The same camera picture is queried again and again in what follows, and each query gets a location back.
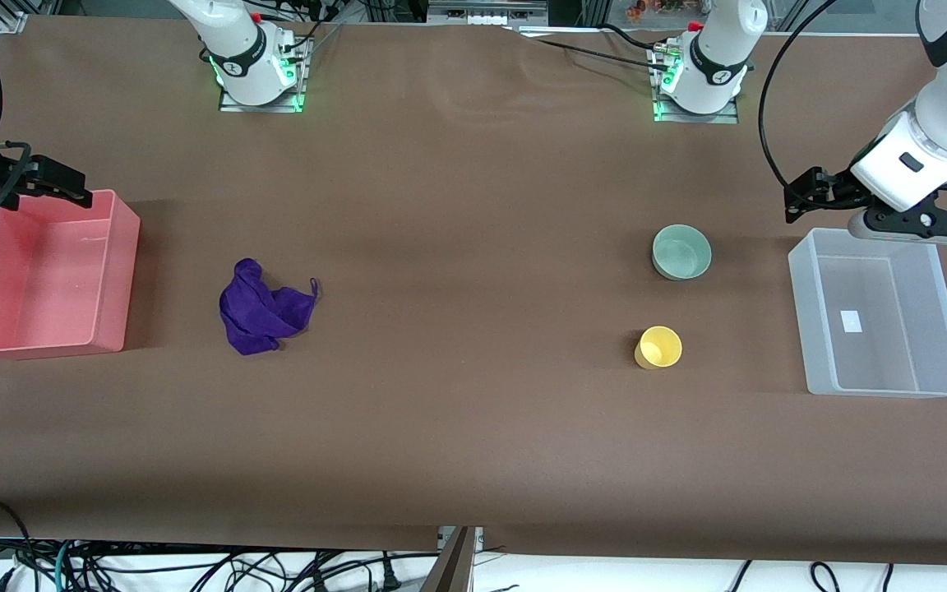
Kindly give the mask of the purple cloth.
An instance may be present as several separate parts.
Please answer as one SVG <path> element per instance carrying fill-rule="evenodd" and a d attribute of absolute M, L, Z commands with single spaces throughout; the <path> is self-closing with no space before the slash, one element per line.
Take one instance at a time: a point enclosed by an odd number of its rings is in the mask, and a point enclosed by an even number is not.
<path fill-rule="evenodd" d="M 321 295 L 321 284 L 311 279 L 311 293 L 290 286 L 270 289 L 262 266 L 243 258 L 219 298 L 220 318 L 227 341 L 244 356 L 275 351 L 279 341 L 304 332 Z"/>

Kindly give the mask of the white power strip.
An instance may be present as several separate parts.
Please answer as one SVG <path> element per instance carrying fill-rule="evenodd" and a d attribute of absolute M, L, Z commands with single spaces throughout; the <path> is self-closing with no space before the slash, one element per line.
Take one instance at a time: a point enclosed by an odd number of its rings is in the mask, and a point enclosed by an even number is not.
<path fill-rule="evenodd" d="M 428 24 L 549 26 L 548 0 L 427 0 Z"/>

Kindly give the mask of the metal table frame post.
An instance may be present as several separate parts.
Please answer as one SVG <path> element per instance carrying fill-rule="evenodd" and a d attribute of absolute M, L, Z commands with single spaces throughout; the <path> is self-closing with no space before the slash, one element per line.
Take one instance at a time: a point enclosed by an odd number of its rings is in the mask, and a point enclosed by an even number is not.
<path fill-rule="evenodd" d="M 471 592 L 474 555 L 484 550 L 482 527 L 437 529 L 437 559 L 418 592 Z"/>

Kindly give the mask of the brown table cover sheet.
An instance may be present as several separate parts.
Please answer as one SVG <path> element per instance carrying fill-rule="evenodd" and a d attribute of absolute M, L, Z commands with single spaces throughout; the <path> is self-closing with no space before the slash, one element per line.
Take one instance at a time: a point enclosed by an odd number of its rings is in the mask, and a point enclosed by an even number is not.
<path fill-rule="evenodd" d="M 806 391 L 785 224 L 737 125 L 514 31 L 345 25 L 303 113 L 221 113 L 182 20 L 41 16 L 0 42 L 0 137 L 141 218 L 127 346 L 0 359 L 0 501 L 36 537 L 947 563 L 947 398 Z M 654 269 L 694 226 L 708 270 Z M 947 282 L 947 248 L 940 251 Z M 311 293 L 229 344 L 243 258 Z M 679 334 L 642 368 L 651 326 Z"/>

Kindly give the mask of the pale green bowl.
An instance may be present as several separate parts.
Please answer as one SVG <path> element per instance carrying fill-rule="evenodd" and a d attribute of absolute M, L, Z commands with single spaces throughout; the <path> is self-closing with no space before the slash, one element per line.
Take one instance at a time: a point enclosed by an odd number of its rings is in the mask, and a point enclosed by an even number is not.
<path fill-rule="evenodd" d="M 668 280 L 694 280 L 713 261 L 713 248 L 694 226 L 670 224 L 655 235 L 650 253 L 654 269 Z"/>

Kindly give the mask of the pink plastic bin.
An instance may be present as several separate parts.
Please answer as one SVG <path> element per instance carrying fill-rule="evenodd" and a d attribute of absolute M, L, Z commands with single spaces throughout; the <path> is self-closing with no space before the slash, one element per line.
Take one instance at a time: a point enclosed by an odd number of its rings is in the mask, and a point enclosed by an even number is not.
<path fill-rule="evenodd" d="M 122 351 L 140 236 L 116 192 L 0 210 L 0 359 Z"/>

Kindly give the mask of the yellow cup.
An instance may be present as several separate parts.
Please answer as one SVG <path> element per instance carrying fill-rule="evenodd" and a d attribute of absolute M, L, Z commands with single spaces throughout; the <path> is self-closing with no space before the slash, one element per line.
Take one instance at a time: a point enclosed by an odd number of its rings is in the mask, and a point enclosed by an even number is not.
<path fill-rule="evenodd" d="M 634 348 L 634 360 L 642 368 L 669 368 L 681 358 L 683 344 L 679 334 L 667 326 L 651 326 Z"/>

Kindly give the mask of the translucent white plastic bin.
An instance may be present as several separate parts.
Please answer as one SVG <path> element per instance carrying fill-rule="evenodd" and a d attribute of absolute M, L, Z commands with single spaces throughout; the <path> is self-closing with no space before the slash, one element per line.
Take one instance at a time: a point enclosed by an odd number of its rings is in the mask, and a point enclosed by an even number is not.
<path fill-rule="evenodd" d="M 788 266 L 809 392 L 947 397 L 947 285 L 936 246 L 816 228 Z M 862 333 L 843 331 L 841 310 L 860 313 Z"/>

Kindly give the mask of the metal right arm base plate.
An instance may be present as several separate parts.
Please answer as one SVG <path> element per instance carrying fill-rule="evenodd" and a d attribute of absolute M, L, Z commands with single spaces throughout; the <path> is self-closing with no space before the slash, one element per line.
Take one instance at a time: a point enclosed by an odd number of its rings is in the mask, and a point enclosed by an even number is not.
<path fill-rule="evenodd" d="M 278 45 L 273 55 L 263 53 L 263 59 L 248 68 L 245 77 L 233 77 L 225 74 L 218 65 L 214 66 L 215 81 L 220 86 L 218 111 L 222 113 L 301 113 L 304 110 L 306 90 L 311 70 L 313 45 L 312 38 L 293 40 L 289 31 L 283 31 L 284 41 Z M 240 90 L 248 96 L 247 88 L 255 86 L 256 97 L 267 96 L 275 92 L 271 99 L 249 104 L 238 99 L 230 90 Z"/>

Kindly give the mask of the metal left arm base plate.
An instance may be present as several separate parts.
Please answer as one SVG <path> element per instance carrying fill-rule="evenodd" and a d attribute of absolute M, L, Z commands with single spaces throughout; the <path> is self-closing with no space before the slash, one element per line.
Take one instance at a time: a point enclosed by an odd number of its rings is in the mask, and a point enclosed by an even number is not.
<path fill-rule="evenodd" d="M 649 81 L 653 91 L 653 116 L 657 123 L 739 123 L 736 96 L 746 67 L 736 71 L 707 72 L 696 64 L 686 46 L 677 38 L 646 50 L 651 65 Z"/>

